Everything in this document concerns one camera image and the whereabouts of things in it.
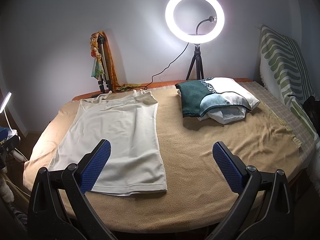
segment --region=ring light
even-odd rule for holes
[[[173,12],[177,4],[181,1],[182,0],[170,0],[168,2],[167,8],[165,9],[165,20],[167,22],[167,25],[170,31],[174,35],[176,35],[179,39],[183,41],[195,43],[195,44],[201,44],[201,43],[211,41],[219,35],[224,25],[224,13],[221,5],[218,3],[217,0],[205,0],[211,4],[211,6],[214,8],[217,14],[217,23],[215,27],[211,32],[205,35],[189,35],[184,33],[182,30],[178,28],[173,18]]]

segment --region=lamp head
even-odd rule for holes
[[[1,104],[1,107],[0,107],[0,114],[3,112],[5,106],[6,106],[7,103],[9,102],[9,99],[10,99],[11,95],[12,95],[12,93],[9,92],[9,93],[6,95],[6,97],[4,98],[4,100],[3,100],[2,104]]]
[[[217,14],[217,17],[210,16],[209,20],[211,22],[216,21],[217,23],[213,30],[205,35],[189,35],[178,28],[173,18],[173,12],[177,4],[181,1],[182,0],[170,0],[168,2],[167,8],[165,9],[165,20],[170,31],[174,35],[176,35],[179,39],[183,41],[200,44],[211,41],[220,34],[224,25],[224,13],[221,5],[218,3],[217,0],[206,0],[208,3],[211,4],[211,6],[214,8]]]

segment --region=white desk lamp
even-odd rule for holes
[[[214,10],[216,11],[217,17],[210,16],[208,19],[201,21],[198,24],[198,26],[196,27],[196,34],[193,34],[193,35],[186,34],[178,28],[178,26],[176,25],[174,18],[173,18],[174,9],[177,6],[177,4],[181,1],[182,0],[170,0],[168,2],[167,8],[165,9],[165,20],[167,22],[167,25],[168,25],[170,31],[174,35],[176,35],[179,39],[181,39],[183,41],[191,42],[191,43],[195,44],[195,52],[194,52],[194,56],[191,60],[191,65],[190,65],[186,80],[189,79],[192,67],[195,62],[196,62],[197,79],[198,80],[201,78],[204,79],[202,59],[201,59],[199,45],[201,43],[205,43],[205,42],[213,40],[215,37],[217,37],[220,34],[220,32],[222,31],[223,25],[224,25],[224,13],[223,13],[221,5],[218,3],[217,0],[205,0],[208,3],[210,3],[211,6],[214,8]],[[203,22],[206,22],[206,21],[216,22],[215,27],[208,34],[205,34],[205,35],[198,34],[198,28],[199,28],[200,24]]]
[[[10,126],[10,124],[9,124],[9,120],[8,120],[7,114],[6,114],[6,112],[5,112],[5,107],[6,107],[7,103],[9,102],[9,99],[10,99],[11,95],[12,95],[12,93],[9,92],[9,93],[6,95],[6,97],[4,98],[4,101],[2,102],[1,107],[0,107],[0,114],[4,111],[4,116],[5,116],[6,120],[7,120],[7,123],[8,123],[8,125],[9,125],[10,130],[12,131],[12,128],[11,128],[11,126]]]

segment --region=metal screw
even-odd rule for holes
[[[281,170],[281,169],[277,170],[277,173],[278,173],[279,175],[284,175],[284,171]]]
[[[45,172],[45,170],[46,170],[46,168],[45,168],[45,167],[42,167],[42,168],[39,169],[39,173],[42,174],[42,173]]]
[[[247,169],[248,169],[249,171],[252,171],[252,172],[254,172],[254,171],[257,170],[256,167],[255,167],[255,166],[252,166],[252,165],[247,166]]]
[[[69,171],[73,171],[73,170],[76,169],[76,167],[77,167],[77,165],[74,164],[74,163],[72,163],[72,164],[70,164],[70,165],[68,166],[68,170],[69,170]]]

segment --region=striped blanket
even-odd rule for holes
[[[261,26],[260,75],[265,87],[303,123],[316,143],[308,172],[320,194],[320,138],[302,108],[311,96],[311,81],[297,42]]]

